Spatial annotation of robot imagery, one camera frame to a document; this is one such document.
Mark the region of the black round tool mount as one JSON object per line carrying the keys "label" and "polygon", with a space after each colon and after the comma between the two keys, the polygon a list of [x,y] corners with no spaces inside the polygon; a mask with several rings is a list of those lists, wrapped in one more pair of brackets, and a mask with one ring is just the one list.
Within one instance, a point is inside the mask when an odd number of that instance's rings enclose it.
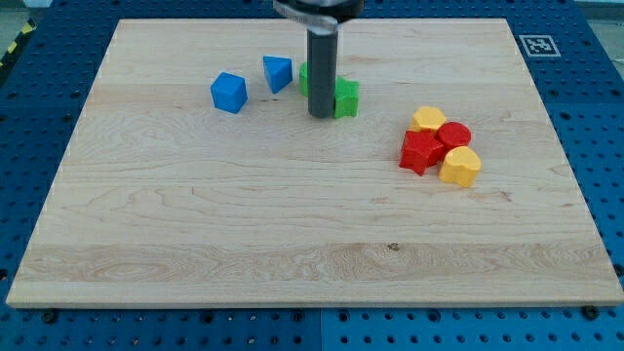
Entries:
{"label": "black round tool mount", "polygon": [[316,34],[332,34],[343,23],[356,18],[364,10],[365,1],[273,0],[272,6],[277,14]]}

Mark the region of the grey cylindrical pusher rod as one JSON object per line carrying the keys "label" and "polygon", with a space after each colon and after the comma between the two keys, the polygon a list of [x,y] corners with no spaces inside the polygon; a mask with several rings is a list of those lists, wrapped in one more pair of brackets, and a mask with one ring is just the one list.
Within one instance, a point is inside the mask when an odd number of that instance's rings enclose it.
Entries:
{"label": "grey cylindrical pusher rod", "polygon": [[308,112],[317,118],[334,114],[338,33],[307,30]]}

